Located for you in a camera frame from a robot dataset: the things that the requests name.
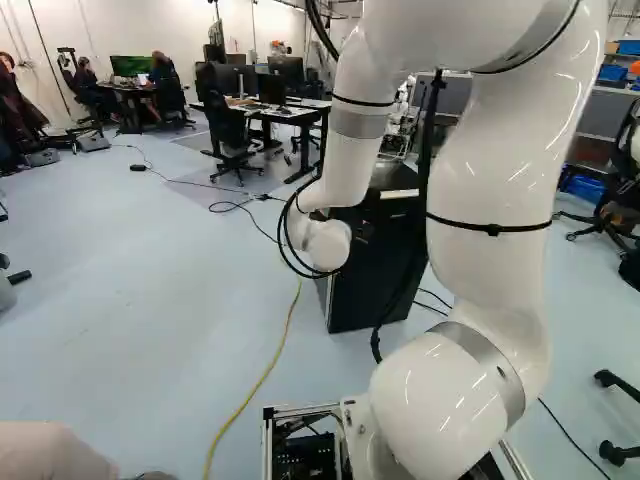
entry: keyboard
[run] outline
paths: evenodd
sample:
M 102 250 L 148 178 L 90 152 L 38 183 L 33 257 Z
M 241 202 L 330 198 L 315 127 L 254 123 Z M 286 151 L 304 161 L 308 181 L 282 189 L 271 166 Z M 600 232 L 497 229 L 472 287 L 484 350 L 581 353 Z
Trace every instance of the keyboard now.
M 264 105 L 262 103 L 248 103 L 246 105 L 241 105 L 245 110 L 266 110 L 269 108 L 269 105 Z

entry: person sitting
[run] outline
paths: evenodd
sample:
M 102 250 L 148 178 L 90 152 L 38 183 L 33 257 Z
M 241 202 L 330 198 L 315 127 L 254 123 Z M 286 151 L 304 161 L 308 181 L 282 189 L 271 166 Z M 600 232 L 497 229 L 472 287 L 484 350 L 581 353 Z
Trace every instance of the person sitting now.
M 20 92 L 15 65 L 11 55 L 0 52 L 0 128 L 13 152 L 26 153 L 41 148 L 49 120 Z
M 151 58 L 152 69 L 146 86 L 155 88 L 156 95 L 153 102 L 147 102 L 146 106 L 156 123 L 162 123 L 159 111 L 181 110 L 186 104 L 186 99 L 173 61 L 159 50 L 154 51 Z
M 81 103 L 96 106 L 100 114 L 110 115 L 115 122 L 120 120 L 120 105 L 115 93 L 97 88 L 98 78 L 87 57 L 78 59 L 78 68 L 73 76 L 73 82 Z

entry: blue storage box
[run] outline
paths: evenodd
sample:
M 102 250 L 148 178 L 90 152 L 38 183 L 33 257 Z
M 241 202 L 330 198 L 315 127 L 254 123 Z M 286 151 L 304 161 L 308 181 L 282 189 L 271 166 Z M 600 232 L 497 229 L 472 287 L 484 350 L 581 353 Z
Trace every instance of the blue storage box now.
M 600 69 L 598 80 L 607 80 L 609 82 L 619 82 L 624 80 L 629 73 L 629 69 L 620 65 L 603 65 Z
M 618 53 L 623 55 L 640 55 L 640 40 L 620 40 Z
M 600 180 L 585 177 L 584 175 L 576 175 L 569 183 L 566 191 L 576 197 L 580 197 L 589 203 L 597 205 L 606 187 Z

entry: beige object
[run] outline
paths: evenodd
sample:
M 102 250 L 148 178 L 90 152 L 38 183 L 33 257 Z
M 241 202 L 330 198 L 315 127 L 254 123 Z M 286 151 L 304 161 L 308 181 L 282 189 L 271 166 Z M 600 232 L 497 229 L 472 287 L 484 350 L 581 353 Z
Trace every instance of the beige object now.
M 0 422 L 2 480 L 116 480 L 118 468 L 56 423 Z

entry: person's hair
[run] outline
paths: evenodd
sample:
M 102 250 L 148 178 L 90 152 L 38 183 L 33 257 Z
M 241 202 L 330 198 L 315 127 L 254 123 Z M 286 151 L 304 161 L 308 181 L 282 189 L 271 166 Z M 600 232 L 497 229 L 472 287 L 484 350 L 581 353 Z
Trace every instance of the person's hair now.
M 169 65 L 169 63 L 171 63 L 171 59 L 160 50 L 154 50 L 153 53 L 151 53 L 151 57 L 160 65 Z
M 11 64 L 11 68 L 16 68 L 15 60 L 7 52 L 0 52 L 0 57 L 6 58 L 7 60 L 9 60 L 9 63 Z

